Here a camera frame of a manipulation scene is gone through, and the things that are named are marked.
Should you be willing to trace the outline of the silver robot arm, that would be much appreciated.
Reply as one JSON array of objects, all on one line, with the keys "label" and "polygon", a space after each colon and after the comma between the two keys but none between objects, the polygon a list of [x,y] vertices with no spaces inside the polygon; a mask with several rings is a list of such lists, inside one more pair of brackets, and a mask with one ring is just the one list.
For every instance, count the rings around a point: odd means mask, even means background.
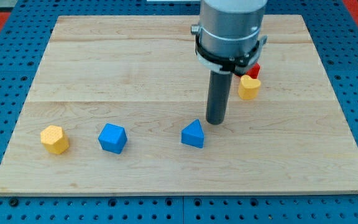
[{"label": "silver robot arm", "polygon": [[191,26],[199,62],[211,73],[243,75],[258,61],[267,36],[260,36],[267,0],[201,0]]}]

